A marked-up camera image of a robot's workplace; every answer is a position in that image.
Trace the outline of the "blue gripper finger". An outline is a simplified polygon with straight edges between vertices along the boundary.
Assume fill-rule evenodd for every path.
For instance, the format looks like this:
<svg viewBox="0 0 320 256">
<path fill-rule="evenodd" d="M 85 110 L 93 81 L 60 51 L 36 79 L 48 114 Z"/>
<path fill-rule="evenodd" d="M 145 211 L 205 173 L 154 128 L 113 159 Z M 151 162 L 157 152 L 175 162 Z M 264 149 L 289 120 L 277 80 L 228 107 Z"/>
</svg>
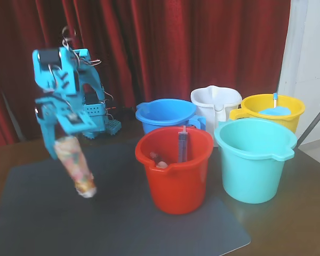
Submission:
<svg viewBox="0 0 320 256">
<path fill-rule="evenodd" d="M 43 140 L 45 148 L 48 150 L 50 156 L 53 159 L 57 159 L 57 154 L 54 149 L 55 144 L 55 128 L 54 124 L 43 123 L 41 125 L 41 131 L 43 135 Z"/>
</svg>

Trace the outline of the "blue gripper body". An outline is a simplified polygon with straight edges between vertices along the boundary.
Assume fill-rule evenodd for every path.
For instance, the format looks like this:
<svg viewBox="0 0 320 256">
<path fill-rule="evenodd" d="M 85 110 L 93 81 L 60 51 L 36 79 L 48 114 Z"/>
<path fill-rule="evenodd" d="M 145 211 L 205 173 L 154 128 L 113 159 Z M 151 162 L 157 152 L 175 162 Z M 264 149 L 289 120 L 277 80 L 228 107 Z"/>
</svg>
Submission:
<svg viewBox="0 0 320 256">
<path fill-rule="evenodd" d="M 47 93 L 35 100 L 35 115 L 39 124 L 56 124 L 75 120 L 75 96 Z"/>
</svg>

